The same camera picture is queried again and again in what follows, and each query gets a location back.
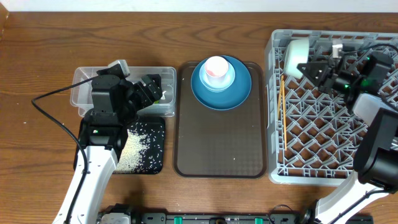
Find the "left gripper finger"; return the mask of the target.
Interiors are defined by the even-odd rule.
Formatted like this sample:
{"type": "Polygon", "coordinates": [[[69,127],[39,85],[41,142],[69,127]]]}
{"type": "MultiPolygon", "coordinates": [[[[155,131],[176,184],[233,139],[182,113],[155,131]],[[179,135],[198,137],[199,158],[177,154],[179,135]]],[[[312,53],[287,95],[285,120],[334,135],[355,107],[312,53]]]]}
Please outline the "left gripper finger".
{"type": "Polygon", "coordinates": [[[155,99],[146,94],[135,93],[133,98],[133,105],[136,111],[140,111],[155,102],[155,99]]]}
{"type": "Polygon", "coordinates": [[[141,101],[159,101],[163,95],[159,74],[144,75],[138,82],[141,101]]]}

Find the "mint green bowl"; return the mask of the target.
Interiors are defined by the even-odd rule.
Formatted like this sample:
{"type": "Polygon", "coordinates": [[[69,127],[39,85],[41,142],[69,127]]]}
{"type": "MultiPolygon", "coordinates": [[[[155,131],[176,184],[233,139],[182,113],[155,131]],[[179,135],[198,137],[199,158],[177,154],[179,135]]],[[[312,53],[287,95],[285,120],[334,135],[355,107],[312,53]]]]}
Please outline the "mint green bowl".
{"type": "Polygon", "coordinates": [[[309,40],[299,39],[290,41],[285,51],[284,73],[301,79],[303,73],[297,68],[300,63],[307,63],[309,56],[309,40]]]}

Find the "white rice pile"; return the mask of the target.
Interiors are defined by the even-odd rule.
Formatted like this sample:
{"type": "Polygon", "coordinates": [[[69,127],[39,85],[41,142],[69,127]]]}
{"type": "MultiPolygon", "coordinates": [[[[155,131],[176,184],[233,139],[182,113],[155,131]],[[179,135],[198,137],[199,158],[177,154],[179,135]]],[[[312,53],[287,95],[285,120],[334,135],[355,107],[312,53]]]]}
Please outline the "white rice pile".
{"type": "Polygon", "coordinates": [[[114,173],[158,174],[163,168],[164,121],[131,123],[127,133],[127,141],[114,173]]]}

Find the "pink paper cup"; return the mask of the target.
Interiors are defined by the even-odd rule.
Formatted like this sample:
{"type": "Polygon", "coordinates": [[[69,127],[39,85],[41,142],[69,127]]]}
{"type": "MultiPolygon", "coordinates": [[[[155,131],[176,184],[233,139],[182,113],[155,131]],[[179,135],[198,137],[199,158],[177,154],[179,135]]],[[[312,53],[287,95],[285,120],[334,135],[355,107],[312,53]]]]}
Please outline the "pink paper cup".
{"type": "Polygon", "coordinates": [[[221,56],[212,56],[205,62],[205,77],[212,88],[224,88],[224,80],[229,69],[228,62],[221,56]]]}

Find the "light blue bowl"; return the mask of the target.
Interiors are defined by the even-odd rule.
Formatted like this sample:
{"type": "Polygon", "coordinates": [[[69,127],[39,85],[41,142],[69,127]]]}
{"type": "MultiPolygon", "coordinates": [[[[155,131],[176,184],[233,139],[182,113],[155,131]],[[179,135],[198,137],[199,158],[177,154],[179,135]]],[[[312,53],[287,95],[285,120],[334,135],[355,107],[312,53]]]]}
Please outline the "light blue bowl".
{"type": "Polygon", "coordinates": [[[235,79],[235,69],[234,67],[228,62],[228,71],[223,76],[222,80],[210,80],[209,76],[205,72],[205,65],[200,67],[199,77],[202,84],[206,87],[207,90],[219,93],[225,91],[229,88],[235,79]]]}

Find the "white tissue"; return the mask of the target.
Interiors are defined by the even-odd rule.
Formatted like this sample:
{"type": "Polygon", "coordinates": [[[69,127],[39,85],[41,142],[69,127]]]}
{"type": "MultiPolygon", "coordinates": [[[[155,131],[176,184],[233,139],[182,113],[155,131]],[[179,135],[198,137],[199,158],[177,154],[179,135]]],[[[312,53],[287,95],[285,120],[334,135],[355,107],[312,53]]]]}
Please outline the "white tissue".
{"type": "Polygon", "coordinates": [[[162,96],[161,96],[160,100],[165,100],[166,92],[167,92],[166,90],[164,90],[162,92],[162,96]]]}

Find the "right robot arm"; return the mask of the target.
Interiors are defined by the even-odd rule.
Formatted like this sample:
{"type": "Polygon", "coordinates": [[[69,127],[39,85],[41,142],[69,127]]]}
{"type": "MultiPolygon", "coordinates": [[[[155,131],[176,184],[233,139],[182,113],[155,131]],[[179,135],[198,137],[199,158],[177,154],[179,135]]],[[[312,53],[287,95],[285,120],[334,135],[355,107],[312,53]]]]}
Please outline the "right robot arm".
{"type": "Polygon", "coordinates": [[[361,118],[368,130],[357,148],[353,171],[331,194],[308,208],[301,223],[346,223],[373,201],[397,192],[397,108],[378,93],[393,59],[372,52],[362,73],[343,69],[344,58],[305,62],[297,69],[320,91],[343,94],[347,109],[361,118]]]}

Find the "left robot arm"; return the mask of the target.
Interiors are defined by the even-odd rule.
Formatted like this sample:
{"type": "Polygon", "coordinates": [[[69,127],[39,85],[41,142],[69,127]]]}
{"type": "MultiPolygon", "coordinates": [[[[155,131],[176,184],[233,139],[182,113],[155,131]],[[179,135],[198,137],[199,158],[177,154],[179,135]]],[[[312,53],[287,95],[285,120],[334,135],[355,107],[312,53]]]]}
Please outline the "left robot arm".
{"type": "Polygon", "coordinates": [[[141,120],[138,111],[160,100],[161,76],[132,83],[120,68],[99,70],[91,81],[93,108],[80,123],[72,182],[55,223],[95,223],[108,181],[126,144],[127,129],[141,120]]]}

